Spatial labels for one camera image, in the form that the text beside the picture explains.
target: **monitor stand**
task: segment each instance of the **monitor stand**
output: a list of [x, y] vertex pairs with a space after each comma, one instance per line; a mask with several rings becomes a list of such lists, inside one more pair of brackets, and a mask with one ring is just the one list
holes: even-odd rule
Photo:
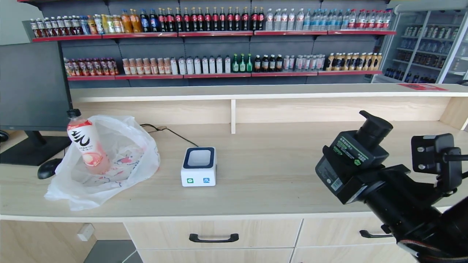
[[38, 131], [25, 131], [28, 138], [0, 153], [0, 163], [39, 166], [71, 141], [65, 136], [42, 136]]

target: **red shelf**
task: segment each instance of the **red shelf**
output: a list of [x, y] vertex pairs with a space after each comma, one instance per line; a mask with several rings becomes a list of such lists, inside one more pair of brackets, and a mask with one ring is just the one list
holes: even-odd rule
[[68, 81], [79, 81], [79, 80], [115, 80], [115, 76], [76, 76], [67, 77]]
[[252, 77], [294, 77], [294, 76], [316, 76], [317, 71], [303, 71], [303, 72], [259, 72], [252, 73]]
[[244, 78], [250, 77], [250, 73], [215, 73], [215, 74], [191, 74], [184, 75], [184, 79], [205, 79], [205, 78]]
[[101, 39], [101, 35], [78, 35], [78, 36], [61, 36], [61, 37], [38, 37], [33, 38], [32, 42], [43, 41], [64, 41], [64, 40], [86, 40], [86, 39]]
[[255, 31], [256, 36], [326, 35], [327, 31]]
[[382, 74], [381, 70], [319, 71], [319, 76]]
[[329, 35], [396, 35], [396, 31], [373, 31], [373, 30], [331, 30]]
[[253, 34], [253, 31], [179, 32], [179, 37], [251, 36]]
[[116, 80], [161, 80], [182, 79], [183, 75], [118, 75]]
[[177, 37], [177, 32], [105, 34], [102, 38]]

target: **bottle cap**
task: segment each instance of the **bottle cap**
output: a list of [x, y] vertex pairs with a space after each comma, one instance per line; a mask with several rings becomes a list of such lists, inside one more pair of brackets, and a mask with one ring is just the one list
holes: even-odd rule
[[81, 116], [80, 109], [67, 110], [66, 113], [67, 113], [69, 118], [75, 118], [75, 117]]

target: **green bottle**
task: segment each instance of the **green bottle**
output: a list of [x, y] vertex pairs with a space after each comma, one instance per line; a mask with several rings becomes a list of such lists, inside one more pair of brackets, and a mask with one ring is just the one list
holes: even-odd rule
[[244, 54], [241, 54], [241, 64], [239, 65], [239, 71], [245, 72]]
[[247, 72], [252, 72], [252, 62], [250, 61], [250, 57], [252, 55], [249, 54], [249, 57], [247, 58]]
[[237, 54], [234, 54], [233, 58], [233, 72], [239, 72], [239, 63], [237, 63]]

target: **computer monitor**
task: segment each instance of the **computer monitor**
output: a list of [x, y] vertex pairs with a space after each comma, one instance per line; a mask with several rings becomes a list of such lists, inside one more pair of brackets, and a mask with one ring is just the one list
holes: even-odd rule
[[28, 136], [0, 163], [39, 166], [69, 146], [68, 137], [39, 131], [66, 131], [72, 108], [60, 43], [0, 45], [0, 129]]

